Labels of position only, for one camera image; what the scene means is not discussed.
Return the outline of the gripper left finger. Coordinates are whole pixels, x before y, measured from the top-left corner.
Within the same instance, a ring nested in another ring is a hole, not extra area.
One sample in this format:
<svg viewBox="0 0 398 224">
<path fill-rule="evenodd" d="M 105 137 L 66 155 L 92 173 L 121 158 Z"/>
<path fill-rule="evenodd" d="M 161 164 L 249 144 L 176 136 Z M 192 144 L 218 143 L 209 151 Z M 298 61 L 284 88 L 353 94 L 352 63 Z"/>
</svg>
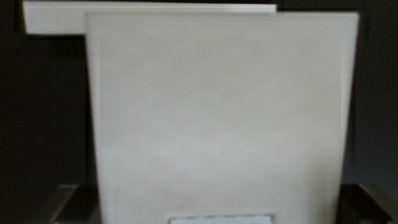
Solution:
<svg viewBox="0 0 398 224">
<path fill-rule="evenodd" d="M 98 188 L 62 184 L 34 217 L 34 224 L 101 224 Z"/>
</svg>

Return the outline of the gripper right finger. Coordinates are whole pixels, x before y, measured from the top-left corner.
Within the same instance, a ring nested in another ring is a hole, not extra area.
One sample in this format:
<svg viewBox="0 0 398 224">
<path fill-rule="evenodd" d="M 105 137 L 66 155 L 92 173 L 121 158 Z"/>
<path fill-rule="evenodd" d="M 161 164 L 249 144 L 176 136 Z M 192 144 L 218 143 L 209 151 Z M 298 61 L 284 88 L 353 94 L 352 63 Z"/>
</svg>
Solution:
<svg viewBox="0 0 398 224">
<path fill-rule="evenodd" d="M 398 224 L 398 202 L 375 184 L 344 184 L 339 224 Z"/>
</svg>

